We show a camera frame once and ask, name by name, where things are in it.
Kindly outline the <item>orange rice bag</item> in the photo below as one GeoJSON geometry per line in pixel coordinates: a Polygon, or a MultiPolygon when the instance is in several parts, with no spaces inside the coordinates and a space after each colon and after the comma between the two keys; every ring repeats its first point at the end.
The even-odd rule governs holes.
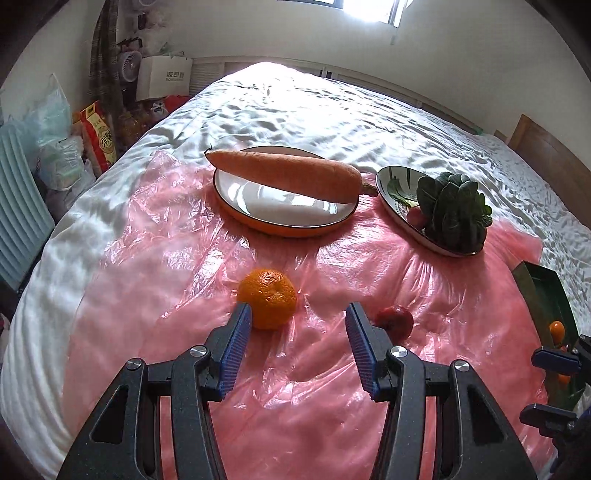
{"type": "Polygon", "coordinates": [[[83,141],[83,152],[96,178],[117,160],[111,129],[99,101],[73,115],[73,132],[83,141]]]}

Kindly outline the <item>white round plate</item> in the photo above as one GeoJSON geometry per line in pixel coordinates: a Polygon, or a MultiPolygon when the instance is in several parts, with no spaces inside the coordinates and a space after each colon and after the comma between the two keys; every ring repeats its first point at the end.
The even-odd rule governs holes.
{"type": "Polygon", "coordinates": [[[416,241],[430,250],[441,255],[463,258],[476,254],[460,255],[446,251],[436,245],[424,233],[407,222],[407,212],[415,206],[419,206],[417,200],[417,184],[422,176],[429,176],[410,167],[388,166],[376,174],[376,187],[380,197],[391,213],[394,221],[416,241]]]}

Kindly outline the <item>carrot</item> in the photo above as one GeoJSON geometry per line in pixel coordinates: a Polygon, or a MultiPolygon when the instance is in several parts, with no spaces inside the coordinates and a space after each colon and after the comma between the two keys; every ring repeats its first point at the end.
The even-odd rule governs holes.
{"type": "Polygon", "coordinates": [[[346,163],[290,154],[211,150],[205,158],[217,169],[242,179],[332,203],[377,197],[377,188],[346,163]]]}

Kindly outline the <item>clear plastic bag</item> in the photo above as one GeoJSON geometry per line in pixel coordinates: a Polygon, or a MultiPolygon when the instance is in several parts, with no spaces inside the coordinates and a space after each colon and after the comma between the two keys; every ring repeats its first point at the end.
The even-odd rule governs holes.
{"type": "Polygon", "coordinates": [[[85,156],[82,134],[72,125],[70,104],[54,74],[48,78],[44,96],[22,117],[10,115],[8,125],[15,129],[49,213],[60,220],[96,177],[85,156]]]}

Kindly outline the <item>white cardboard box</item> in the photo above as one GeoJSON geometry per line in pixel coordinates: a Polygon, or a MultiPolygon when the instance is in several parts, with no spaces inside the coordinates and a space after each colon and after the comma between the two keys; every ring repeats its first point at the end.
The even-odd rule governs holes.
{"type": "Polygon", "coordinates": [[[179,56],[150,56],[139,65],[136,101],[189,93],[193,59],[179,56]]]}

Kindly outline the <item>red apple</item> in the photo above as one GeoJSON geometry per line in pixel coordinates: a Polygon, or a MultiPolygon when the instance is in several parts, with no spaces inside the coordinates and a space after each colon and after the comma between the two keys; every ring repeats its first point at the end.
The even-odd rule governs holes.
{"type": "Polygon", "coordinates": [[[408,309],[393,305],[377,313],[374,324],[387,332],[394,345],[402,345],[412,334],[414,317],[408,309]]]}

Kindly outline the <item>green tray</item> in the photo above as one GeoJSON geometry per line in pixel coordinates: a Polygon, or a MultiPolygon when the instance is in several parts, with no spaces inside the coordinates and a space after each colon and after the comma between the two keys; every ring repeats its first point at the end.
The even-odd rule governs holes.
{"type": "MultiPolygon", "coordinates": [[[[579,332],[557,273],[541,265],[522,261],[512,270],[512,274],[528,306],[542,346],[555,347],[549,325],[559,320],[566,329],[563,346],[573,347],[579,332]]],[[[563,387],[559,384],[557,375],[555,372],[546,373],[548,403],[551,406],[574,410],[585,391],[586,384],[582,379],[572,377],[570,384],[563,387]]]]}

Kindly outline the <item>mandarin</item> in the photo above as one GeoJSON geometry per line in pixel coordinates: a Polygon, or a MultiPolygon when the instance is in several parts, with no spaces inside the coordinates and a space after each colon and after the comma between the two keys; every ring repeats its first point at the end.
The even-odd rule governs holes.
{"type": "Polygon", "coordinates": [[[240,281],[236,301],[249,304],[253,328],[277,330],[296,313],[297,291],[280,271],[256,269],[240,281]]]}

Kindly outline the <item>wooden headboard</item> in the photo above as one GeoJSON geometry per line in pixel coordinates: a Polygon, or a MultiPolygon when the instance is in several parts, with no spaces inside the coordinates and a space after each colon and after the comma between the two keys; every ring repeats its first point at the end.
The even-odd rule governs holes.
{"type": "Polygon", "coordinates": [[[500,130],[494,136],[506,145],[513,160],[507,172],[510,183],[533,190],[544,181],[565,207],[590,228],[590,169],[559,139],[522,114],[511,135],[500,130]]]}

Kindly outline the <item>smooth orange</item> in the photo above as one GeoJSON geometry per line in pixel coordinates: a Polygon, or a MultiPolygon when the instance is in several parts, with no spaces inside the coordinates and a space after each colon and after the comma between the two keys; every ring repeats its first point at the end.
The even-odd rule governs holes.
{"type": "Polygon", "coordinates": [[[564,344],[566,338],[566,329],[564,324],[556,320],[549,325],[549,332],[556,347],[561,347],[564,344]]]}

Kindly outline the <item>green leafy vegetable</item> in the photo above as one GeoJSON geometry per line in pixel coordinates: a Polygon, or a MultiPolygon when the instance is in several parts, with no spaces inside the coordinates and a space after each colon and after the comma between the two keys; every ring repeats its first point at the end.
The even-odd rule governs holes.
{"type": "Polygon", "coordinates": [[[460,255],[483,249],[492,208],[477,181],[461,173],[424,175],[418,180],[417,200],[427,217],[424,233],[436,245],[460,255]]]}

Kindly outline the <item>orange oval plate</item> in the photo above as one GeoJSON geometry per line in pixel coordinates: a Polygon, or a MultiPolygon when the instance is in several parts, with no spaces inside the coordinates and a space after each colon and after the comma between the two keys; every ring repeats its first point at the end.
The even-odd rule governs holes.
{"type": "MultiPolygon", "coordinates": [[[[243,150],[322,158],[283,146],[259,146],[243,150]]],[[[215,168],[214,192],[221,207],[237,221],[276,236],[304,238],[335,230],[351,217],[356,203],[340,204],[263,186],[215,168]]]]}

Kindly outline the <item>small orange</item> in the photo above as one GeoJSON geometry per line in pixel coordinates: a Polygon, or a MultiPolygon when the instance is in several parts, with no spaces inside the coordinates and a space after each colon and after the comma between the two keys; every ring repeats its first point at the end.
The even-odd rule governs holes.
{"type": "Polygon", "coordinates": [[[561,386],[567,387],[570,384],[571,377],[569,375],[558,374],[558,382],[561,386]]]}

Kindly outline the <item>purple fan lower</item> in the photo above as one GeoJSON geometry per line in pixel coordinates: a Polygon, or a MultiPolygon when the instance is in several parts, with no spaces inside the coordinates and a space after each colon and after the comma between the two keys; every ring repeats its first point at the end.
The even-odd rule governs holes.
{"type": "Polygon", "coordinates": [[[136,81],[142,61],[141,53],[136,50],[123,51],[117,60],[119,81],[125,84],[136,81]]]}

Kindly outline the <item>small radish on plate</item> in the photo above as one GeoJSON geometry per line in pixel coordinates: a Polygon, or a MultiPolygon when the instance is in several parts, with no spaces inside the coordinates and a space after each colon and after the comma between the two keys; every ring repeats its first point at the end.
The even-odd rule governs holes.
{"type": "Polygon", "coordinates": [[[415,206],[408,210],[407,222],[415,229],[422,231],[430,222],[430,217],[422,211],[420,206],[415,206]]]}

